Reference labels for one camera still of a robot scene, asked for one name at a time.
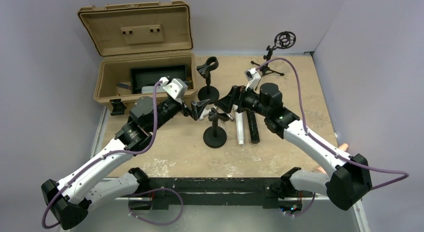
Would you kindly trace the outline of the black microphone silver grille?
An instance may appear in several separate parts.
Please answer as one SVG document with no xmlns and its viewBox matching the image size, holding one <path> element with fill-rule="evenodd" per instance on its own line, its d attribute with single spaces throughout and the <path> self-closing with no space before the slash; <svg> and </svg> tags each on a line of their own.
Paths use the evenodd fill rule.
<svg viewBox="0 0 424 232">
<path fill-rule="evenodd" d="M 260 136 L 256 115 L 254 112 L 251 111 L 246 111 L 246 115 L 250 134 L 250 141 L 252 144 L 257 144 L 260 142 Z"/>
</svg>

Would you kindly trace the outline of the white microphone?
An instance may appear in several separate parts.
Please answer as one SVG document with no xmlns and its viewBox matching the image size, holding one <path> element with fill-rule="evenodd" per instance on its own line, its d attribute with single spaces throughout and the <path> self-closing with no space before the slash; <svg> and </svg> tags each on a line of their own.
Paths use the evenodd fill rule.
<svg viewBox="0 0 424 232">
<path fill-rule="evenodd" d="M 236 105 L 233 106 L 233 109 L 234 109 L 234 117 L 235 117 L 235 124 L 236 124 L 237 144 L 239 146 L 242 146 L 245 143 L 244 117 L 242 113 L 238 112 L 238 107 Z"/>
</svg>

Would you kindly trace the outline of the black round-base mic stand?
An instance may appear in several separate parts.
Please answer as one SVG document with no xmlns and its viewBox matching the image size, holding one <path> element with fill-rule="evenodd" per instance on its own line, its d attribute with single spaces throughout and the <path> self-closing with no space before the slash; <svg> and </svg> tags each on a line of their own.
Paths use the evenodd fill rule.
<svg viewBox="0 0 424 232">
<path fill-rule="evenodd" d="M 206 86 L 198 91 L 198 99 L 209 100 L 209 104 L 214 104 L 219 99 L 219 91 L 211 86 L 211 71 L 219 66 L 218 59 L 214 56 L 209 57 L 203 65 L 197 66 L 196 69 L 201 77 L 205 79 Z"/>
</svg>

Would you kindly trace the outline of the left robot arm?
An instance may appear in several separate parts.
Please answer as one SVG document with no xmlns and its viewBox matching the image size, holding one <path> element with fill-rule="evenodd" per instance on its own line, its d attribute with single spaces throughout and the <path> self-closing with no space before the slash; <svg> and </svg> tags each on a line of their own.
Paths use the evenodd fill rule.
<svg viewBox="0 0 424 232">
<path fill-rule="evenodd" d="M 80 224 L 89 212 L 101 204 L 121 196 L 154 195 L 149 176 L 140 168 L 132 168 L 123 176 L 102 183 L 110 172 L 133 157 L 147 152 L 153 145 L 157 130 L 178 113 L 199 119 L 209 100 L 192 101 L 186 106 L 181 99 L 168 97 L 157 104 L 148 96 L 139 98 L 129 112 L 128 122 L 97 155 L 71 173 L 54 181 L 49 179 L 41 186 L 47 212 L 57 223 L 69 230 Z"/>
</svg>

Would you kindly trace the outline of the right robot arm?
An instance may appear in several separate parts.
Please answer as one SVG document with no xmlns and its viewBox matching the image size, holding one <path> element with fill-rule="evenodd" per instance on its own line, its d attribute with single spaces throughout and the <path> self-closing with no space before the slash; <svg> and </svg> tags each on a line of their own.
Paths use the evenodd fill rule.
<svg viewBox="0 0 424 232">
<path fill-rule="evenodd" d="M 264 117 L 266 127 L 300 148 L 323 169 L 313 173 L 294 167 L 280 178 L 277 187 L 280 198 L 298 191 L 327 196 L 339 209 L 347 211 L 373 188 L 367 159 L 351 156 L 309 129 L 305 122 L 283 104 L 282 92 L 274 83 L 260 86 L 259 92 L 245 86 L 233 86 L 228 95 L 215 102 L 224 112 L 237 106 L 240 112 L 249 111 Z"/>
</svg>

